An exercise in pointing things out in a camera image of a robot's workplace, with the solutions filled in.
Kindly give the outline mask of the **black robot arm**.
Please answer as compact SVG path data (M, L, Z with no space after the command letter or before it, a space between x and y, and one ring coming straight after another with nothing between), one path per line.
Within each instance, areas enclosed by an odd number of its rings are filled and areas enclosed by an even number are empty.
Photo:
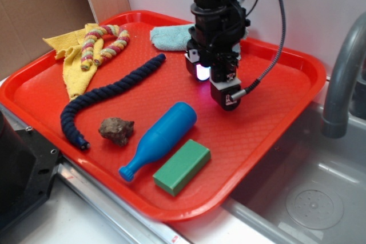
M238 46L250 24L246 10L238 0L194 0L190 9L195 25L188 30L186 68L195 78L200 70L207 71L211 97L232 111L240 104L233 96L241 90Z

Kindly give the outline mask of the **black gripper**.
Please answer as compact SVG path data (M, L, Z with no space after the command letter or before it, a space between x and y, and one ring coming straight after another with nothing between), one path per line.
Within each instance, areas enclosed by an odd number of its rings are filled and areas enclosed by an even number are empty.
M230 3L215 9L203 9L191 5L195 26L189 29L191 39L185 53L186 69L196 81L210 79L210 95L225 111L236 109L241 100L231 96L241 90L241 81L236 77L238 54L230 49L215 49L214 43L226 40L237 43L245 35L250 24L245 18L245 9L238 3Z

